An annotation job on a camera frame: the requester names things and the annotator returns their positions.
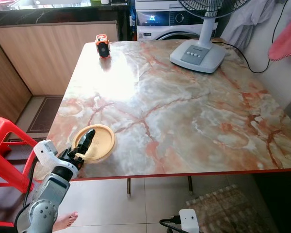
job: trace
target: marble tabletop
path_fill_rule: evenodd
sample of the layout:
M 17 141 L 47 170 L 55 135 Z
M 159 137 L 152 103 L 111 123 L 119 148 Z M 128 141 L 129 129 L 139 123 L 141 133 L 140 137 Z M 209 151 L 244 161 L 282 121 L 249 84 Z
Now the marble tabletop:
M 291 120 L 236 52 L 203 74 L 169 61 L 180 43 L 114 42 L 105 60 L 85 44 L 48 138 L 62 151 L 104 124 L 117 145 L 79 179 L 291 169 Z

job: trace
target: fan pole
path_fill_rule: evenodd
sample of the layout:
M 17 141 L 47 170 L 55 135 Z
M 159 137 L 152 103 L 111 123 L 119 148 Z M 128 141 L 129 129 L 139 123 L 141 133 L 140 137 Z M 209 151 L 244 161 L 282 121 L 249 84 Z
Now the fan pole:
M 197 45 L 206 49 L 210 49 L 212 47 L 212 43 L 210 42 L 213 25 L 215 22 L 215 18 L 205 18 L 202 26 L 202 31 L 199 36 L 199 40 Z

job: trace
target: bare foot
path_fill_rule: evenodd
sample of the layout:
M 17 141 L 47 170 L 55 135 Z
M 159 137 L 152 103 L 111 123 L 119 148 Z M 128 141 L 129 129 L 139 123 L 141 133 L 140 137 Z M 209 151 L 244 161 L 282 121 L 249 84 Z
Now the bare foot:
M 53 232 L 66 229 L 78 218 L 78 212 L 74 211 L 70 214 L 60 216 L 53 225 Z

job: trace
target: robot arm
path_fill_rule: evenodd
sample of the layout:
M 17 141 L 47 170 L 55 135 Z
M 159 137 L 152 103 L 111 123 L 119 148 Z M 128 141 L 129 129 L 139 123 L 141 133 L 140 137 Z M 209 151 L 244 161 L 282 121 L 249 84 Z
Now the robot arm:
M 66 149 L 58 157 L 57 150 L 50 140 L 41 141 L 34 147 L 40 163 L 52 172 L 43 179 L 33 195 L 32 202 L 18 214 L 15 225 L 18 233 L 52 232 L 58 207 L 70 187 L 69 181 L 77 176 L 84 163 L 78 153 L 86 153 L 94 135 L 95 130 L 88 131 L 76 148 Z

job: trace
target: wooden cabinet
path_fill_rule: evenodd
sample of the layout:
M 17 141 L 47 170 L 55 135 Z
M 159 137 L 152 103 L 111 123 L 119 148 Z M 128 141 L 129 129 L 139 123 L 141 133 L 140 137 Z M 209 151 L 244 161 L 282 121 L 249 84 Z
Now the wooden cabinet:
M 98 34 L 118 41 L 115 23 L 56 23 L 0 28 L 0 45 L 33 95 L 63 95 L 84 44 Z
M 0 117 L 16 122 L 31 96 L 0 48 Z

